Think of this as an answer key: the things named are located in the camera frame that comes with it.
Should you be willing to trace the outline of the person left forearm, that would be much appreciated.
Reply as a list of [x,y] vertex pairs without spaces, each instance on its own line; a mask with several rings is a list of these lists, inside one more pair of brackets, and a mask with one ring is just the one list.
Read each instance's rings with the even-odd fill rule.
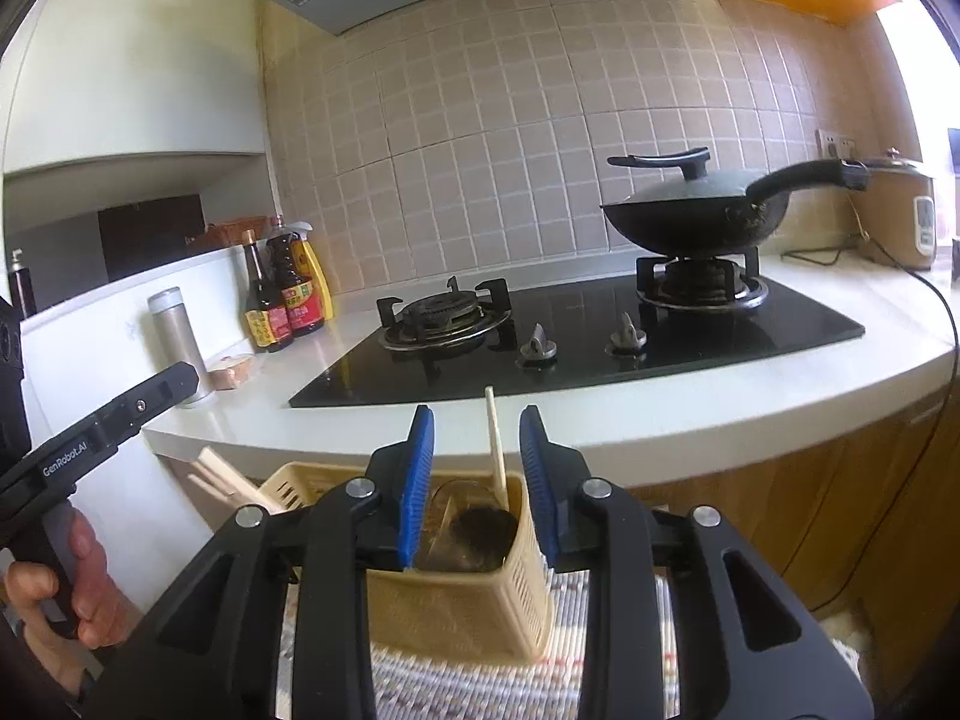
[[94,676],[80,660],[78,686],[64,688],[21,639],[23,624],[2,617],[2,717],[68,720],[83,717]]

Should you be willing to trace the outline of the person left hand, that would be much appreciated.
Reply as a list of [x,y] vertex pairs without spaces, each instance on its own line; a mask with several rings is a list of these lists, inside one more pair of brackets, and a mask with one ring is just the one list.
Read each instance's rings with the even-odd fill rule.
[[23,622],[23,640],[41,668],[76,699],[82,692],[85,665],[76,651],[121,645],[137,626],[140,612],[107,572],[107,557],[93,527],[82,512],[75,512],[70,530],[70,549],[76,559],[71,604],[78,617],[78,639],[53,632],[41,603],[59,590],[57,575],[49,567],[14,561],[3,578],[5,592]]

